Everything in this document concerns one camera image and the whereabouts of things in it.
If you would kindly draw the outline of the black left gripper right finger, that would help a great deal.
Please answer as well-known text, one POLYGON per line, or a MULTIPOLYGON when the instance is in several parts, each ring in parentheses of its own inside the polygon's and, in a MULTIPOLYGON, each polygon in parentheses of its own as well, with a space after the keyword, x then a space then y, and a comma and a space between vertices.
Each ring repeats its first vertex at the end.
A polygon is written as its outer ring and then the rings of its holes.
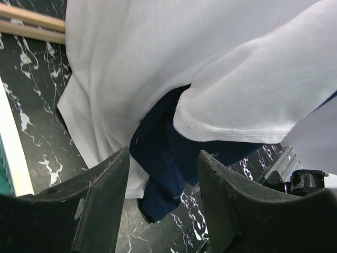
POLYGON ((205 151, 197 168, 212 252, 336 252, 336 190, 282 193, 205 151))

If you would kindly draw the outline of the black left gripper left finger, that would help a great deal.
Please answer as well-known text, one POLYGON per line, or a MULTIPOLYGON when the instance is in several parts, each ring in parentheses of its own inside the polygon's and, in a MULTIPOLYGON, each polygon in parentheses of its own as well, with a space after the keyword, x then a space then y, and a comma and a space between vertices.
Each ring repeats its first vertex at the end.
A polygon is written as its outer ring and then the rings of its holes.
POLYGON ((1 195, 1 252, 114 252, 129 168, 122 148, 37 195, 1 195))

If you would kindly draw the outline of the teal t shirt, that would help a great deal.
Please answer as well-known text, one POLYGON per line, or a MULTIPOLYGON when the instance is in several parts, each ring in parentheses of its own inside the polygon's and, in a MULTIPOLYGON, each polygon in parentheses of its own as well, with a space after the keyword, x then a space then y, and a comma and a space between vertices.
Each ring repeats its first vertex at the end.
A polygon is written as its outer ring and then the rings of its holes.
POLYGON ((1 194, 6 196, 16 196, 14 186, 12 183, 8 159, 2 140, 1 140, 1 194))

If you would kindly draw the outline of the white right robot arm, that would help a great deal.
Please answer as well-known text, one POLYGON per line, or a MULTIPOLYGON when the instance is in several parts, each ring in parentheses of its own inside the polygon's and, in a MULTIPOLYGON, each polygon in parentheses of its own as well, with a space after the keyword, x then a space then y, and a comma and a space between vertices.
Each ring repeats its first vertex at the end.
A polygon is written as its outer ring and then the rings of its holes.
POLYGON ((284 192, 304 197, 325 187, 324 179, 329 175, 319 170, 296 170, 290 181, 284 183, 284 192))

